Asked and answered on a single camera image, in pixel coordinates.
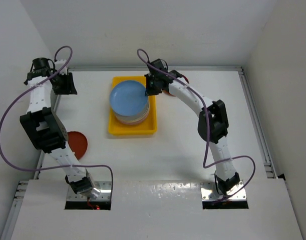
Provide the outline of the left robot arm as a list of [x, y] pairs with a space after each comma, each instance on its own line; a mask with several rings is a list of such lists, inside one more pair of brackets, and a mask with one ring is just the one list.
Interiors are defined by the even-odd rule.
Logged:
[[75, 194], [91, 198], [94, 183], [85, 167], [79, 166], [75, 153], [71, 150], [67, 130], [52, 107], [51, 94], [75, 95], [77, 91], [73, 75], [68, 71], [66, 60], [51, 61], [36, 58], [24, 84], [32, 89], [30, 103], [20, 123], [33, 146], [49, 154], [63, 166], [65, 180]]

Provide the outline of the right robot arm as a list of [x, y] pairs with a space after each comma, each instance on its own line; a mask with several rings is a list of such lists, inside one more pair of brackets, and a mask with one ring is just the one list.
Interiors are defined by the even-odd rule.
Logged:
[[146, 78], [146, 95], [154, 96], [169, 92], [189, 106], [198, 116], [197, 131], [206, 141], [206, 149], [211, 150], [215, 166], [219, 193], [226, 195], [240, 181], [239, 174], [232, 163], [227, 144], [228, 118], [225, 103], [213, 101], [203, 96], [189, 83], [181, 80], [179, 72], [168, 71], [161, 59], [147, 62], [149, 73]]

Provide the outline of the dark red plate top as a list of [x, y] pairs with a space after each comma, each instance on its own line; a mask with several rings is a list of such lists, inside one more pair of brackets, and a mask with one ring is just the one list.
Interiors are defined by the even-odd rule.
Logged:
[[[189, 80], [185, 75], [181, 75], [181, 77], [178, 78], [181, 81], [184, 81], [185, 83], [189, 84]], [[167, 94], [168, 96], [174, 97], [174, 95], [170, 94], [168, 91], [163, 90], [163, 93]]]

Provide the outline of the dark red plate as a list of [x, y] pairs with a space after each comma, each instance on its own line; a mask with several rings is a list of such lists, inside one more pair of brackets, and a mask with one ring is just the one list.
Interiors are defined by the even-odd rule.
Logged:
[[85, 155], [88, 148], [86, 136], [79, 131], [68, 132], [68, 144], [77, 160], [80, 160]]
[[[189, 80], [185, 75], [181, 75], [181, 77], [178, 78], [181, 81], [184, 81], [185, 83], [189, 84]], [[174, 95], [170, 94], [168, 91], [163, 90], [163, 93], [167, 94], [168, 96], [174, 97]]]

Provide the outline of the light blue plate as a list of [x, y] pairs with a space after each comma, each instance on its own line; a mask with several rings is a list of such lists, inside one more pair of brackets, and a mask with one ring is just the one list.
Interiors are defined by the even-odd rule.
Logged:
[[109, 103], [114, 113], [130, 117], [139, 114], [148, 104], [146, 88], [138, 81], [126, 80], [112, 88]]

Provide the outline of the cream white plate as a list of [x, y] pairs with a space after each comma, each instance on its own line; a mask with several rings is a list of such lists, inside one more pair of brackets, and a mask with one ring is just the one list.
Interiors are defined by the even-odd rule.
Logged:
[[150, 109], [150, 107], [147, 104], [143, 108], [143, 110], [141, 110], [139, 113], [136, 113], [135, 115], [126, 116], [126, 115], [118, 114], [115, 111], [114, 111], [114, 115], [115, 115], [116, 118], [122, 119], [123, 121], [134, 121], [136, 119], [143, 118], [149, 112], [149, 109]]

